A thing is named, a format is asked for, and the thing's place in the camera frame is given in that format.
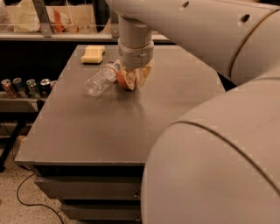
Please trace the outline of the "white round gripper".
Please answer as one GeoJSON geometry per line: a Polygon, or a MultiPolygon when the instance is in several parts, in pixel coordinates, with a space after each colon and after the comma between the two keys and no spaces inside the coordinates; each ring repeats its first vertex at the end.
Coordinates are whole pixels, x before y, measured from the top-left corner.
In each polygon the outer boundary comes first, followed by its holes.
{"type": "Polygon", "coordinates": [[[140,88],[146,82],[151,71],[150,61],[153,57],[153,50],[153,42],[140,48],[127,47],[118,42],[119,59],[122,66],[126,68],[122,68],[120,72],[122,72],[130,88],[132,88],[134,83],[140,88]]]}

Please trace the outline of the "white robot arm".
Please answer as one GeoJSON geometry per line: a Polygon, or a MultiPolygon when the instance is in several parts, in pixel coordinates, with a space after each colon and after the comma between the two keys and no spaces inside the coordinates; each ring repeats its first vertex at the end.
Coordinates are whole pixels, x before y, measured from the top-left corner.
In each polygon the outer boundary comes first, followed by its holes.
{"type": "Polygon", "coordinates": [[[172,123],[148,156],[143,224],[280,224],[277,6],[240,0],[107,0],[120,44],[139,21],[234,88],[172,123]]]}

